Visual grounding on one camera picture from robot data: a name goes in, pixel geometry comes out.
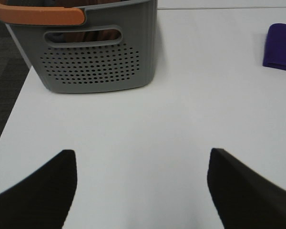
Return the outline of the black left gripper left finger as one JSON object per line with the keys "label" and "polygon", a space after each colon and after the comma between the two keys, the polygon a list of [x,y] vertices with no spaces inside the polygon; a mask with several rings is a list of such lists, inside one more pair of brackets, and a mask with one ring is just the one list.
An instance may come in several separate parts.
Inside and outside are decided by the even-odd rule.
{"label": "black left gripper left finger", "polygon": [[75,152],[63,150],[0,193],[0,229],[61,229],[76,188]]}

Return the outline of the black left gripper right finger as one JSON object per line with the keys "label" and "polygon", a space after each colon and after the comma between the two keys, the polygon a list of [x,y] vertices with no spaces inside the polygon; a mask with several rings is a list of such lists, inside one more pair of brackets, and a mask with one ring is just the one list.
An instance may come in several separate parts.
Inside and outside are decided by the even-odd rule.
{"label": "black left gripper right finger", "polygon": [[207,185],[225,229],[286,229],[286,191],[224,149],[211,150]]}

